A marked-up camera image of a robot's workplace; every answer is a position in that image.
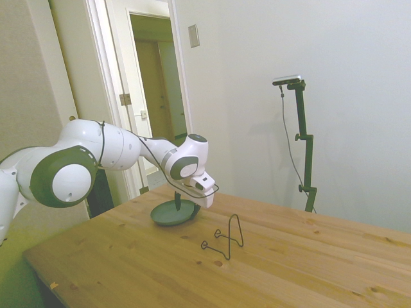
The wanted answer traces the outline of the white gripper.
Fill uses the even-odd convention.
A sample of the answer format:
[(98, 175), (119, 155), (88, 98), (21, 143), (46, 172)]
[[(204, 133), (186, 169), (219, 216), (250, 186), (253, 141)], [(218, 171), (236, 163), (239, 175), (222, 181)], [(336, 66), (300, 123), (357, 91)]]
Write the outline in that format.
[(197, 187), (188, 187), (183, 185), (178, 188), (178, 192), (175, 192), (176, 211), (179, 211), (181, 207), (181, 195), (195, 203), (193, 206), (193, 212), (189, 217), (190, 220), (195, 218), (201, 207), (209, 208), (213, 204), (214, 186), (210, 189), (199, 189)]

